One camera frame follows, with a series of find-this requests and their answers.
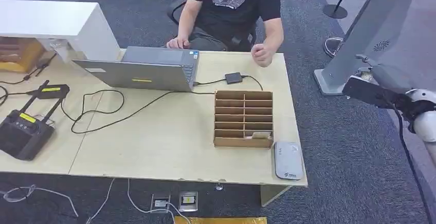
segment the yellow mat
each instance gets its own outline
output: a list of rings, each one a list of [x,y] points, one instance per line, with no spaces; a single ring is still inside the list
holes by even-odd
[[[180,216],[176,216],[176,224],[188,224]],[[266,217],[251,218],[196,218],[188,217],[191,224],[266,224]]]

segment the white cable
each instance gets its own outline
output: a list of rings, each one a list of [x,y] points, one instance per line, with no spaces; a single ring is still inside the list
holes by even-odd
[[[17,190],[22,190],[22,189],[27,189],[27,194],[26,194],[24,197],[21,197],[21,198],[12,198],[12,197],[9,197],[9,194],[11,194],[12,192],[17,191]],[[62,193],[59,193],[59,192],[55,192],[55,191],[49,190],[49,189],[45,189],[45,188],[37,187],[37,186],[34,185],[34,184],[31,185],[31,186],[23,186],[23,187],[13,188],[13,189],[11,189],[11,190],[9,190],[9,191],[7,191],[7,192],[1,192],[1,193],[3,194],[3,199],[4,199],[4,200],[6,200],[7,202],[14,203],[14,202],[20,202],[20,201],[23,201],[24,199],[30,197],[30,195],[32,195],[32,193],[33,193],[35,190],[40,190],[40,191],[50,192],[50,193],[54,193],[54,194],[57,194],[57,195],[59,195],[59,196],[62,196],[62,197],[67,198],[67,199],[69,200],[69,203],[71,204],[72,210],[73,210],[74,213],[76,214],[76,217],[79,217],[79,214],[77,213],[76,208],[74,208],[74,204],[72,203],[72,200],[71,200],[71,198],[70,198],[69,196],[64,195],[64,194],[62,194]]]
[[[176,208],[176,206],[174,206],[172,203],[170,203],[170,202],[167,202],[167,204],[169,204],[170,206],[172,206],[176,211],[177,211],[177,213],[181,216],[181,217],[183,217],[187,222],[188,222],[188,224],[191,224],[191,221],[186,217],[186,216],[184,216],[184,215],[182,215],[181,213],[180,213],[180,211]]]
[[[96,213],[90,218],[88,219],[88,223],[93,220],[98,213],[100,213],[101,209],[103,208],[103,206],[106,204],[107,200],[109,199],[109,194],[111,193],[111,189],[112,189],[112,184],[114,183],[115,178],[112,179],[111,184],[109,185],[109,189],[107,190],[107,195],[106,195],[106,199],[104,200],[103,204],[100,206],[100,208],[96,211]]]
[[[133,207],[135,207],[138,211],[143,212],[145,214],[149,214],[149,213],[153,213],[153,212],[163,212],[165,211],[165,213],[170,213],[171,214],[171,218],[173,219],[173,223],[176,224],[176,220],[174,219],[174,214],[173,212],[169,211],[169,210],[142,210],[140,209],[138,206],[136,206],[136,204],[133,202],[132,198],[130,197],[130,179],[127,179],[127,197],[130,200],[130,203],[132,203]]]

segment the person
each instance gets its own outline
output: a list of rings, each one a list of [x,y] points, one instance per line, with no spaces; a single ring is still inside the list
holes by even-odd
[[[248,38],[259,17],[266,39],[251,49],[245,46],[258,65],[267,67],[283,42],[280,0],[187,0],[178,36],[167,42],[167,47],[233,51],[232,39]]]

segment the laptop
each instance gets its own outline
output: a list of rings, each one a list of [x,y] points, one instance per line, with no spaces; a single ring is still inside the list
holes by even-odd
[[[199,52],[130,46],[120,62],[73,60],[111,87],[191,92]]]

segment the office chair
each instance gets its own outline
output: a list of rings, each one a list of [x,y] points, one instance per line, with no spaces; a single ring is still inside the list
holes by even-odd
[[[182,8],[186,4],[186,1],[187,0],[177,0],[168,7],[167,15],[176,25],[178,25],[178,20],[175,18],[174,13],[178,9]],[[239,38],[237,36],[234,36],[231,42],[232,45],[230,45],[230,51],[250,51],[256,42],[256,23],[254,24],[247,38]]]

